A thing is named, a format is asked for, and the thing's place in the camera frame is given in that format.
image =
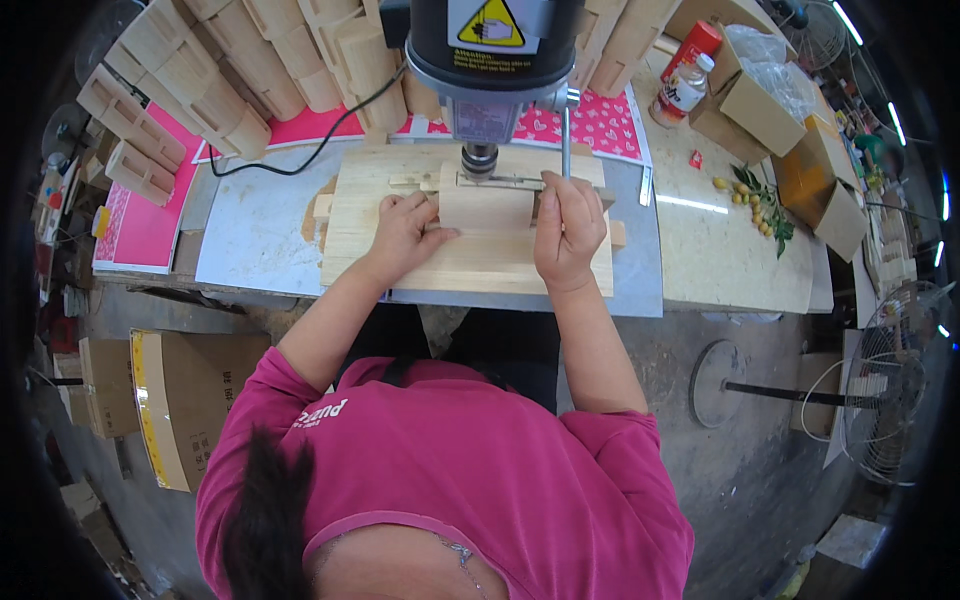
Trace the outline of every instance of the necklace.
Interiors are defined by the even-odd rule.
[[[477,581],[477,578],[473,576],[473,573],[471,573],[470,569],[467,567],[467,561],[473,556],[473,553],[470,552],[469,548],[460,543],[454,543],[446,540],[432,531],[430,533],[433,534],[433,537],[436,538],[437,541],[439,541],[444,547],[449,548],[460,555],[460,570],[463,571],[464,575],[470,579],[470,582],[476,586],[477,590],[480,592],[480,595],[483,597],[483,600],[490,600],[490,598],[487,597],[487,593],[484,591],[483,586],[480,585],[480,582]],[[320,576],[320,571],[324,568],[326,561],[329,560],[330,554],[333,553],[333,549],[337,547],[337,543],[339,543],[345,535],[346,533],[342,533],[334,538],[333,542],[330,544],[330,547],[324,552],[324,557],[320,560],[320,564],[317,565],[317,569],[313,572],[313,578],[310,580],[311,588],[317,583],[317,577]]]

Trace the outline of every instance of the drill press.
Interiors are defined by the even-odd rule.
[[[567,77],[583,4],[409,0],[407,63],[440,96],[454,139],[464,142],[461,158],[468,178],[495,178],[497,145],[511,140],[520,114],[533,105],[563,118],[563,171],[569,179],[569,113],[580,104],[580,90],[569,87]]]

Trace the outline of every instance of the red can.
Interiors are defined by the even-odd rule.
[[[709,57],[720,47],[723,38],[717,33],[717,30],[710,27],[706,21],[697,21],[690,33],[684,38],[684,43],[680,44],[680,50],[673,56],[670,64],[666,65],[663,72],[660,73],[660,80],[666,82],[673,75],[673,71],[681,62],[693,64],[697,57],[706,54]]]

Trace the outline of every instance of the green leaves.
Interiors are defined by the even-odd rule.
[[[777,200],[776,193],[766,185],[760,185],[746,164],[742,167],[735,164],[730,166],[736,178],[750,188],[750,193],[760,197],[760,205],[765,208],[763,222],[774,232],[773,237],[777,240],[777,260],[780,260],[780,256],[786,251],[787,241],[793,239],[794,225],[787,220],[786,210]]]

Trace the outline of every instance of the pink t-shirt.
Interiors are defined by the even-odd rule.
[[[303,558],[341,533],[403,524],[460,542],[514,599],[680,598],[693,531],[660,460],[652,416],[559,419],[473,369],[419,361],[406,388],[355,362],[323,395],[270,348],[247,380],[197,496],[197,551],[221,598],[220,541],[242,485],[251,426],[280,452],[315,452]]]

